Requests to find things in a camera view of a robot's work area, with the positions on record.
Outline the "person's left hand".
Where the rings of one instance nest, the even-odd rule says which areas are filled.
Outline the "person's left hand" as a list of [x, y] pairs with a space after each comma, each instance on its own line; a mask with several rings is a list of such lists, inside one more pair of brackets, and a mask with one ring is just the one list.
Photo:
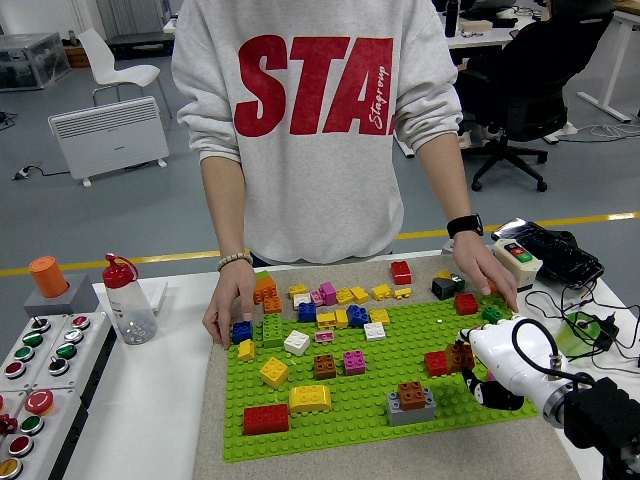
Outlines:
[[481, 237], [472, 231], [457, 233], [453, 239], [453, 257], [483, 295], [491, 293], [490, 281], [513, 312], [518, 312], [517, 283], [513, 274], [490, 252]]

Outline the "person's right hand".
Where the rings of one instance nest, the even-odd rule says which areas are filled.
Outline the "person's right hand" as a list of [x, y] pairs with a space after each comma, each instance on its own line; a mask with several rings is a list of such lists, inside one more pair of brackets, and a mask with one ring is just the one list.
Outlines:
[[242, 321], [253, 319], [255, 272], [246, 260], [236, 260], [223, 266], [210, 303], [203, 316], [203, 326], [213, 340], [225, 350], [231, 345], [233, 306], [239, 301]]

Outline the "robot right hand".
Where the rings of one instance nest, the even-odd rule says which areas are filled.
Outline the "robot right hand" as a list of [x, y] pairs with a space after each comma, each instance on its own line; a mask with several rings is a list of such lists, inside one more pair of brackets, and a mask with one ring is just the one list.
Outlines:
[[481, 405], [515, 411], [530, 399], [550, 423], [561, 423], [564, 398], [572, 390], [563, 368], [567, 360], [551, 333], [538, 321], [522, 316], [475, 329], [463, 329], [460, 346], [472, 353], [493, 375], [481, 381], [470, 368], [464, 381]]

